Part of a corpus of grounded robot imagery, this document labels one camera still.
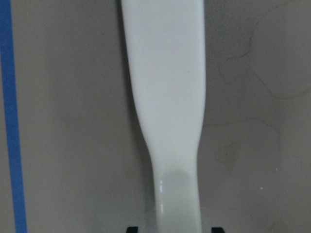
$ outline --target black object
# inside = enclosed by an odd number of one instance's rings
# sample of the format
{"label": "black object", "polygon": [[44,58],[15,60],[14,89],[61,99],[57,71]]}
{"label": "black object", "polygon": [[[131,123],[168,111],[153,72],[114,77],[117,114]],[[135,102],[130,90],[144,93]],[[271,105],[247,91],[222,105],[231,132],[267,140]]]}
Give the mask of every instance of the black object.
{"label": "black object", "polygon": [[225,233],[221,227],[212,227],[212,233]]}
{"label": "black object", "polygon": [[138,227],[128,227],[126,233],[137,233]]}

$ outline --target blue tape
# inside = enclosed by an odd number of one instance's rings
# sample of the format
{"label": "blue tape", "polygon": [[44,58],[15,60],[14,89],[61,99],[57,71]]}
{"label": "blue tape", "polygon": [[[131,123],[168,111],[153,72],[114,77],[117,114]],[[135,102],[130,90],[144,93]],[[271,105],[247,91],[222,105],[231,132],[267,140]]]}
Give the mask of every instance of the blue tape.
{"label": "blue tape", "polygon": [[4,116],[16,233],[27,233],[23,176],[20,159],[17,99],[10,0],[0,0],[0,55]]}

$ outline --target white object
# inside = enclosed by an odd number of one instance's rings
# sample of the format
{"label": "white object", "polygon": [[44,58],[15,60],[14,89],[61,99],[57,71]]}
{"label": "white object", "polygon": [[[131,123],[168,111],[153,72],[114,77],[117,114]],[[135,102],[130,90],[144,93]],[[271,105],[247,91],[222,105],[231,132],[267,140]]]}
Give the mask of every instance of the white object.
{"label": "white object", "polygon": [[160,233],[202,232],[196,163],[206,89],[203,7],[202,0],[122,0]]}

